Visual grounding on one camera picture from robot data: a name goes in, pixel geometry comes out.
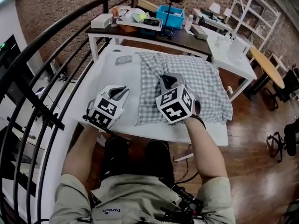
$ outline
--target gingham cloth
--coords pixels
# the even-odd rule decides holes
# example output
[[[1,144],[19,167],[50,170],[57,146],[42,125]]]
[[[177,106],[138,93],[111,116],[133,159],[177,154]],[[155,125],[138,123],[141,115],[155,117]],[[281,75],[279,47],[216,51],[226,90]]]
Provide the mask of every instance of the gingham cloth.
[[[173,72],[183,76],[200,97],[200,117],[210,123],[226,123],[233,116],[233,107],[217,69],[194,56],[176,56],[152,52],[138,52],[141,62],[141,96],[136,125],[167,122],[158,110],[155,98],[161,95],[159,78]]]

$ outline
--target shelving unit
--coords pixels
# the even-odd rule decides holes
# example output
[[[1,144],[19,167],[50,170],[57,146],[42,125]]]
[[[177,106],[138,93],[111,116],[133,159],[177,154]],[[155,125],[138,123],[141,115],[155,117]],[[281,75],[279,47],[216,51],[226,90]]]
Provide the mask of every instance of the shelving unit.
[[[258,14],[256,11],[254,11],[250,5],[252,4],[252,1],[255,1],[256,3],[258,3],[262,8],[262,14]],[[263,46],[266,44],[266,42],[268,41],[274,27],[276,26],[277,24],[277,21],[280,17],[280,12],[278,11],[275,11],[266,1],[264,0],[248,0],[247,4],[244,4],[243,3],[243,0],[234,0],[234,3],[232,5],[232,8],[231,8],[231,11],[233,12],[234,8],[236,5],[240,5],[241,6],[241,9],[242,9],[242,15],[240,18],[238,18],[237,16],[235,16],[234,14],[231,14],[230,16],[230,19],[235,19],[238,21],[238,25],[237,27],[235,28],[235,30],[233,31],[233,35],[232,35],[232,38],[235,38],[237,33],[238,33],[238,30],[240,28],[240,26],[244,26],[246,28],[248,28],[252,34],[250,35],[250,40],[251,42],[253,43],[253,34],[256,34],[258,37],[260,37],[263,42],[261,44],[261,46],[258,48],[258,50],[261,50],[263,48]],[[268,9],[270,10],[272,13],[273,13],[273,25],[271,25],[268,21],[266,21],[266,19],[263,18],[263,14],[265,12],[265,10]],[[252,27],[251,25],[247,24],[245,21],[244,21],[244,18],[246,17],[246,14],[247,12],[250,12],[251,14],[253,14],[255,17],[258,18],[258,22],[254,27]],[[257,26],[259,25],[260,21],[262,21],[266,26],[268,26],[270,28],[269,32],[267,33],[266,37],[264,37],[261,33],[258,32],[258,30],[256,29]]]

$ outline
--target round wooden table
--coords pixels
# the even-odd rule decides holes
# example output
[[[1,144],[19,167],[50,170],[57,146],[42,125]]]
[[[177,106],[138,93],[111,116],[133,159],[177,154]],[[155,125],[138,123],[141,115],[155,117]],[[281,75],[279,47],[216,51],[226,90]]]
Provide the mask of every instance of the round wooden table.
[[[245,91],[245,95],[250,100],[254,100],[254,96],[270,81],[272,80],[281,89],[285,87],[284,81],[281,75],[276,70],[275,66],[269,61],[269,59],[261,53],[255,47],[251,47],[250,51],[254,59],[259,63],[264,70],[263,75]]]

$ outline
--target logo on shirt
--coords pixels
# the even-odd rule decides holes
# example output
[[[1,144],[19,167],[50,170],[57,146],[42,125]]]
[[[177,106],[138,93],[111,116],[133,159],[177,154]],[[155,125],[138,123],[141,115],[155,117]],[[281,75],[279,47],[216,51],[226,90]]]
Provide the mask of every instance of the logo on shirt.
[[[105,213],[105,214],[108,214],[109,212],[111,212],[111,211],[114,211],[114,212],[120,212],[121,210],[120,209],[106,209],[106,210],[103,210],[103,212]]]

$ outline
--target brick wall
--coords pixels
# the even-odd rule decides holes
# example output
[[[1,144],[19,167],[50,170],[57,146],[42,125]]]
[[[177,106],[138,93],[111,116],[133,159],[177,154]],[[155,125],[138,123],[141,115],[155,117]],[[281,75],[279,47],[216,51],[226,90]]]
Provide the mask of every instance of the brick wall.
[[[155,3],[156,5],[169,4],[168,0],[149,1]],[[182,3],[175,4],[174,6],[179,8],[185,7],[186,13],[190,14],[193,8],[208,9],[214,1],[221,5],[221,13],[224,12],[225,8],[231,8],[234,2],[234,0],[184,0]],[[294,63],[298,63],[299,66],[299,32],[274,0],[265,1],[267,1],[274,9],[280,11],[281,15],[275,29],[273,30],[270,38],[268,39],[268,42],[266,43],[262,51],[266,52],[267,55],[270,54],[270,51],[274,52],[278,57],[284,55],[282,61],[285,66],[292,65]],[[258,13],[261,12],[261,7],[256,3],[253,3],[251,8]],[[240,14],[241,7],[236,6],[235,9],[236,11],[234,11],[234,14]],[[255,26],[257,22],[255,16],[247,13],[246,18],[250,19],[251,26]],[[267,21],[273,20],[271,19],[272,16],[269,10],[265,10],[263,18],[265,18]],[[231,24],[232,27],[235,27],[237,25],[237,22],[233,18],[231,18],[229,20],[229,24]],[[251,31],[243,26],[241,26],[239,31],[245,36],[249,36],[251,34]],[[259,47],[261,43],[262,39],[260,39],[257,35],[254,35],[254,44]]]
[[[67,15],[68,13],[78,9],[82,5],[91,2],[93,0],[16,0],[17,12],[27,43],[31,43],[40,33],[42,33],[51,24]],[[118,1],[112,1],[110,5],[115,4]],[[149,0],[157,5],[168,4],[168,0]],[[234,0],[184,0],[181,4],[175,4],[176,7],[184,8],[187,14],[190,14],[194,7],[208,9],[212,2],[215,1],[221,5],[221,13],[225,8],[231,8]],[[280,10],[278,5],[273,0],[266,0],[276,9]],[[254,10],[260,12],[260,7],[257,4],[253,4]],[[102,6],[93,9],[87,14],[81,16],[79,19],[72,22],[65,27],[56,36],[54,36],[49,42],[47,42],[41,49],[40,53],[45,60],[52,52],[73,32],[85,24],[88,20],[91,20],[97,14],[102,12]],[[284,55],[283,62],[286,66],[292,65],[298,61],[299,58],[299,32],[293,26],[292,22],[282,12],[280,19],[274,29],[271,37],[264,47],[264,51],[269,54],[269,51],[273,51],[277,56]],[[265,11],[264,18],[270,19],[269,11]],[[256,20],[254,16],[248,15],[250,22],[254,26]],[[241,28],[241,31],[246,35],[250,32],[246,28]],[[59,54],[58,58],[63,63],[71,52],[79,45],[79,43],[86,37],[85,34],[78,36],[73,42],[71,42],[66,49]],[[255,45],[259,46],[262,42],[256,35],[254,36]],[[87,44],[83,51],[80,52],[73,62],[68,66],[68,72],[70,73],[79,63],[80,57],[89,49]]]
[[[31,43],[46,28],[51,26],[67,14],[75,11],[81,6],[94,0],[16,0],[16,8],[27,43]],[[112,0],[109,6],[112,6],[122,0]],[[76,32],[80,27],[92,20],[95,16],[102,12],[103,7],[94,8],[85,15],[79,17],[71,24],[63,28],[54,37],[52,37],[41,49],[40,54],[45,61],[69,36]],[[59,55],[58,59],[61,63],[65,62],[67,57],[79,46],[79,44],[87,37],[81,34],[76,37]],[[80,59],[89,49],[89,43],[74,57],[73,61],[68,65],[68,73],[70,74],[79,64]],[[91,60],[90,55],[84,65],[77,73],[77,77],[83,71],[85,66]]]

